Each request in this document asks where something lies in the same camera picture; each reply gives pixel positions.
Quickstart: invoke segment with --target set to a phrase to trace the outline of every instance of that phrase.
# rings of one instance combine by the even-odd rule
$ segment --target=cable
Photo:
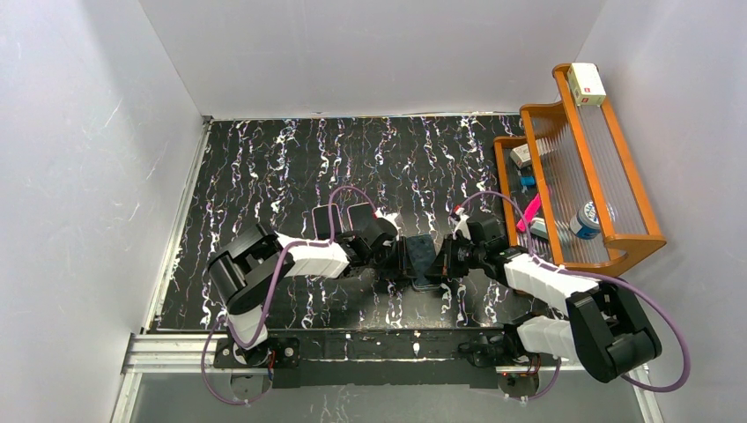
[[[480,191],[480,192],[476,192],[475,194],[472,194],[471,196],[467,197],[464,201],[462,201],[462,203],[459,205],[459,207],[461,207],[461,208],[463,208],[463,209],[466,210],[466,207],[470,203],[470,201],[472,201],[474,198],[482,197],[482,196],[485,196],[485,195],[492,195],[492,196],[501,197],[504,200],[508,201],[508,203],[511,204],[511,207],[514,208],[514,211],[519,214],[519,219],[522,222],[524,222],[524,226],[527,228],[527,230],[529,230],[529,221],[527,220],[527,218],[524,217],[524,214],[521,212],[521,207],[519,207],[519,205],[514,200],[512,200],[508,196],[504,196],[503,194],[499,193],[498,191]],[[529,252],[530,256],[534,256],[535,255],[535,246],[534,246],[534,243],[531,241],[531,236],[529,237],[529,242],[527,242],[527,251]]]
[[[243,343],[239,340],[239,338],[236,336],[236,330],[233,327],[233,324],[231,321],[228,321],[228,329],[231,331],[231,334],[233,335],[233,340],[236,341],[236,344],[238,344],[241,348],[251,348],[256,340],[259,338],[260,334],[262,333],[262,327],[264,327],[264,322],[267,320],[267,315],[270,313],[270,306],[272,305],[272,297],[275,294],[275,285],[277,285],[278,280],[280,279],[280,269],[283,267],[283,263],[285,263],[285,256],[288,255],[288,251],[292,249],[293,247],[298,247],[300,245],[306,245],[309,247],[318,247],[318,248],[326,248],[335,241],[335,224],[334,220],[332,219],[333,213],[332,213],[332,203],[335,200],[335,197],[337,196],[337,193],[340,191],[348,189],[351,191],[358,192],[363,198],[366,199],[366,201],[371,205],[371,208],[374,212],[376,212],[376,206],[371,201],[371,198],[366,195],[366,193],[358,188],[352,187],[350,185],[344,185],[342,187],[339,187],[332,191],[332,194],[329,195],[329,202],[327,203],[327,212],[329,216],[329,227],[330,227],[330,235],[329,239],[326,241],[291,241],[288,242],[288,244],[283,247],[283,250],[280,251],[280,256],[277,258],[277,264],[275,265],[275,270],[272,272],[272,279],[270,280],[270,287],[267,290],[267,297],[264,300],[264,304],[262,307],[262,315],[260,315],[259,323],[257,324],[257,329],[255,331],[255,335],[252,337],[252,339],[248,343]]]
[[[326,248],[326,247],[330,246],[335,241],[335,236],[337,234],[335,234],[335,223],[334,223],[335,221],[333,219],[332,203],[333,203],[335,197],[337,196],[337,193],[339,193],[340,191],[342,191],[344,189],[348,189],[348,190],[351,190],[351,191],[358,192],[371,205],[371,208],[373,209],[373,212],[376,213],[376,206],[374,205],[374,202],[371,201],[371,198],[363,190],[355,188],[355,187],[352,187],[350,185],[344,185],[344,186],[339,187],[339,188],[335,189],[334,191],[332,191],[332,194],[329,195],[329,202],[327,203],[327,212],[328,212],[328,216],[329,216],[329,228],[330,228],[329,240],[327,240],[327,241],[291,241],[287,245],[285,245],[285,247],[283,247],[283,250],[280,251],[280,256],[277,258],[277,264],[275,265],[275,270],[273,271],[273,273],[272,273],[272,279],[270,280],[270,286],[269,286],[269,288],[267,290],[267,297],[265,297],[265,300],[264,300],[264,303],[263,303],[262,314],[260,315],[259,323],[257,324],[257,329],[255,331],[254,336],[251,338],[251,340],[249,342],[247,342],[247,343],[241,342],[239,340],[239,337],[236,336],[236,329],[233,327],[233,324],[231,323],[230,320],[227,321],[228,329],[231,331],[231,335],[233,337],[233,341],[236,344],[238,344],[241,348],[245,348],[245,349],[251,348],[254,345],[254,343],[256,342],[256,340],[259,338],[260,334],[262,333],[262,328],[264,327],[264,323],[267,320],[267,315],[270,313],[270,306],[272,305],[272,297],[273,297],[273,295],[275,293],[275,285],[277,284],[277,281],[280,279],[280,269],[283,267],[283,263],[285,262],[285,256],[288,255],[288,251],[290,249],[292,249],[293,247],[297,247],[297,246],[300,246],[300,245],[308,245],[309,247]],[[262,395],[264,395],[264,392],[262,394],[260,394],[259,396],[257,396],[257,397],[251,398],[249,400],[244,400],[244,401],[234,401],[234,400],[226,399],[224,397],[221,397],[220,394],[218,394],[217,391],[215,391],[213,389],[213,387],[210,385],[210,381],[208,381],[207,374],[205,373],[205,355],[207,354],[207,351],[208,351],[208,345],[210,344],[210,341],[211,341],[211,338],[212,338],[213,334],[218,329],[218,326],[220,326],[220,324],[223,323],[223,322],[225,322],[225,321],[226,321],[226,319],[223,316],[221,316],[218,319],[216,319],[216,322],[215,322],[215,324],[212,327],[210,335],[208,335],[208,338],[205,341],[205,346],[203,348],[203,355],[202,355],[202,359],[200,361],[200,369],[201,369],[202,374],[203,374],[203,382],[205,383],[205,386],[208,388],[208,390],[210,391],[210,393],[215,398],[217,398],[219,401],[221,401],[221,402],[223,402],[225,404],[231,404],[231,405],[250,404],[250,403],[253,403],[254,401],[256,401],[257,399],[261,398]],[[271,359],[271,362],[270,362],[270,366],[268,368],[268,372],[269,372],[268,375],[269,375],[269,378],[270,378],[270,386],[272,386],[271,385],[272,384],[272,376],[271,376],[272,373],[271,373],[271,370],[272,370],[272,366],[274,366],[274,364],[275,364],[275,352],[272,353],[272,359]]]
[[[215,335],[215,331],[218,330],[218,327],[220,326],[221,323],[223,323],[224,320],[225,320],[225,318],[223,316],[221,316],[218,319],[216,319],[215,324],[212,326],[212,329],[211,329],[210,333],[208,334],[207,340],[205,340],[205,346],[203,347],[203,355],[200,358],[200,373],[203,374],[203,382],[205,383],[205,386],[207,387],[208,391],[218,401],[220,401],[221,403],[229,404],[229,405],[252,404],[252,403],[254,403],[254,401],[262,398],[264,396],[264,394],[266,394],[267,392],[270,391],[270,388],[272,388],[272,377],[270,377],[270,386],[269,386],[269,388],[267,390],[265,390],[264,392],[262,392],[261,394],[257,395],[254,398],[250,398],[250,399],[236,400],[236,399],[228,399],[228,398],[225,398],[225,397],[221,396],[220,394],[218,394],[218,392],[210,384],[210,381],[208,380],[208,374],[207,374],[207,372],[205,372],[205,355],[207,355],[207,352],[208,352],[208,345],[210,345],[210,341],[212,339],[212,336]],[[270,363],[270,364],[274,364],[274,362],[275,362],[275,352],[272,353],[272,363]]]
[[[544,260],[542,260],[539,257],[534,257],[535,263],[537,263],[540,267],[555,271],[558,269],[557,266],[547,263]],[[646,385],[645,383],[638,382],[636,380],[633,380],[628,375],[622,375],[621,377],[625,379],[626,381],[632,383],[633,385],[641,388],[642,390],[650,390],[652,392],[659,392],[659,393],[665,393],[665,392],[672,392],[674,390],[678,390],[682,388],[682,386],[687,382],[687,379],[690,377],[690,370],[691,370],[691,359],[690,359],[690,348],[687,345],[687,342],[684,340],[684,335],[682,331],[679,329],[679,327],[674,323],[674,319],[672,316],[666,312],[660,306],[654,299],[649,297],[646,293],[641,291],[637,286],[633,286],[627,282],[625,282],[621,278],[613,278],[611,276],[606,275],[598,275],[596,273],[588,273],[585,271],[569,271],[568,269],[559,268],[558,273],[563,275],[570,275],[570,276],[580,276],[583,278],[595,278],[595,279],[601,279],[604,282],[607,282],[609,284],[619,286],[621,288],[627,289],[628,291],[636,294],[639,298],[641,298],[643,301],[646,302],[651,308],[654,309],[656,313],[658,313],[662,319],[664,319],[664,322],[668,324],[668,326],[672,329],[672,332],[675,334],[675,338],[677,338],[677,342],[679,343],[680,348],[682,349],[682,374],[679,376],[679,378],[672,384],[667,386],[652,386],[652,385]]]
[[[529,227],[529,223],[526,220],[526,218],[524,218],[524,216],[521,214],[521,208],[519,208],[518,204],[516,204],[511,198],[496,191],[480,191],[476,194],[472,194],[471,196],[467,197],[467,199],[462,202],[460,207],[463,208],[473,198],[481,197],[484,195],[497,196],[497,197],[503,198],[504,200],[507,200],[508,203],[511,204],[512,207],[514,207],[514,211],[519,213],[519,219],[521,219],[521,221],[524,222],[524,225]],[[624,289],[627,289],[628,291],[634,293],[639,298],[641,298],[643,301],[645,301],[649,306],[651,306],[651,308],[653,308],[654,311],[656,311],[656,313],[658,313],[662,317],[662,319],[664,319],[664,322],[666,322],[668,326],[672,329],[672,332],[674,332],[675,337],[677,338],[677,342],[679,343],[680,349],[682,350],[682,357],[683,357],[682,374],[680,375],[679,379],[677,379],[677,381],[672,383],[671,385],[667,385],[667,386],[646,385],[645,383],[633,380],[628,375],[622,375],[622,378],[624,380],[628,381],[629,383],[632,383],[633,385],[641,388],[642,390],[650,390],[653,392],[671,392],[673,390],[678,390],[685,384],[685,382],[687,382],[687,379],[690,377],[690,369],[691,369],[690,348],[687,346],[687,343],[684,340],[684,335],[682,334],[682,331],[674,323],[674,319],[672,319],[671,315],[669,315],[669,313],[667,313],[662,308],[662,306],[656,303],[656,301],[654,301],[651,297],[646,295],[646,293],[641,291],[638,287],[625,282],[621,278],[613,278],[612,276],[600,275],[596,273],[588,273],[585,271],[569,271],[568,269],[558,267],[555,264],[545,262],[541,257],[535,254],[534,245],[531,241],[531,236],[529,237],[527,250],[529,251],[529,255],[532,257],[532,260],[538,266],[542,267],[543,269],[546,269],[549,271],[557,271],[560,274],[569,275],[569,276],[580,276],[583,278],[600,279],[612,285],[620,286]],[[558,366],[556,367],[556,374],[553,376],[553,381],[552,381],[553,383],[554,383],[554,380],[557,378],[557,373],[559,373],[559,371],[560,371],[560,365],[558,364]]]
[[[550,383],[547,384],[547,386],[544,387],[544,389],[537,392],[535,395],[532,395],[530,397],[527,397],[527,400],[534,400],[539,399],[541,397],[544,397],[545,394],[550,392],[553,386],[555,386],[555,382],[558,381],[558,376],[560,376],[560,365],[563,364],[563,360],[558,357],[558,364],[555,365],[555,372],[552,374],[552,379],[550,379]]]
[[[537,365],[535,367],[535,371],[532,372],[532,373],[530,373],[530,375],[536,375],[537,373],[539,373],[540,367],[542,367],[542,356],[538,354],[537,355]]]

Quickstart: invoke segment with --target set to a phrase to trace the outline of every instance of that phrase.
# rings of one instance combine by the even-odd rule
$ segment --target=white cube
[[[576,106],[601,106],[607,93],[593,63],[571,63],[568,70],[568,86]]]

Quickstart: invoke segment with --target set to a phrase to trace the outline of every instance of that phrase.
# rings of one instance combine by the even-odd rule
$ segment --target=gray wall
[[[691,380],[657,396],[668,421],[743,421],[747,412],[745,22],[744,2],[609,2],[579,54],[602,71],[669,237],[628,275],[690,341]],[[682,366],[666,341],[652,363],[659,384]]]
[[[541,383],[551,375],[543,371]],[[233,397],[225,375],[210,378],[221,395]],[[252,397],[260,392],[255,379],[234,386],[248,389],[241,394]],[[627,382],[602,385],[580,371],[564,371],[551,393],[526,407],[504,399],[500,390],[471,390],[465,385],[344,385],[272,390],[247,408],[220,403],[207,392],[200,375],[149,374],[143,376],[132,421],[637,423],[643,417]]]
[[[201,118],[137,0],[0,1],[0,410],[108,421]]]
[[[550,101],[604,0],[140,3],[200,112],[245,118]]]

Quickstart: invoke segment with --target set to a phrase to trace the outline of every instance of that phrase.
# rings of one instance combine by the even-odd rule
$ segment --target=white arm segment
[[[267,328],[262,326],[262,332],[259,334],[259,338],[252,344],[247,345],[252,337],[255,335],[257,324],[259,324],[259,318],[262,316],[262,306],[252,308],[246,313],[240,315],[228,315],[228,320],[233,326],[233,334],[238,341],[237,343],[244,349],[254,348],[255,346],[264,342],[267,339]]]
[[[595,288],[597,283],[590,278],[561,275],[548,271],[534,263],[529,254],[522,254],[503,266],[509,286],[530,293],[551,307],[568,315],[566,298],[573,293],[583,293]]]
[[[579,362],[570,322],[541,315],[519,326],[517,332],[524,349],[530,353],[548,353]]]
[[[283,234],[277,234],[277,241],[285,247],[291,241],[308,241],[300,238],[292,238]],[[328,247],[309,247],[308,245],[299,245],[291,247],[288,254],[293,257],[295,264],[285,274],[291,276],[323,276],[326,278],[336,278],[340,276],[347,267],[348,256],[338,244],[331,244]],[[228,320],[233,326],[234,337],[238,344],[245,349],[254,348],[267,339],[267,328],[262,327],[259,338],[253,345],[247,345],[255,335],[259,319],[262,316],[262,306],[257,306],[246,313],[240,315],[228,315]]]
[[[277,241],[285,247],[291,241],[309,241],[300,238],[292,238],[283,234],[277,234]],[[325,278],[336,278],[340,276],[347,267],[348,256],[343,248],[332,243],[328,247],[309,247],[299,245],[291,247],[288,253],[293,257],[295,265],[285,274],[291,276],[323,276]]]

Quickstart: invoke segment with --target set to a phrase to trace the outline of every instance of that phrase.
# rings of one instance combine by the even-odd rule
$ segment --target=black patterned table surface
[[[430,234],[439,248],[448,212],[466,196],[499,190],[492,140],[523,135],[518,115],[215,122],[204,150],[164,307],[153,331],[207,330],[222,312],[206,273],[210,254],[258,220],[314,238],[311,210],[342,185],[363,189],[403,234]],[[536,194],[513,184],[522,207]],[[345,193],[336,203],[359,203]],[[479,204],[503,220],[501,204]],[[269,329],[433,329],[495,326],[541,301],[517,296],[482,271],[419,293],[377,280],[297,277],[278,283]]]

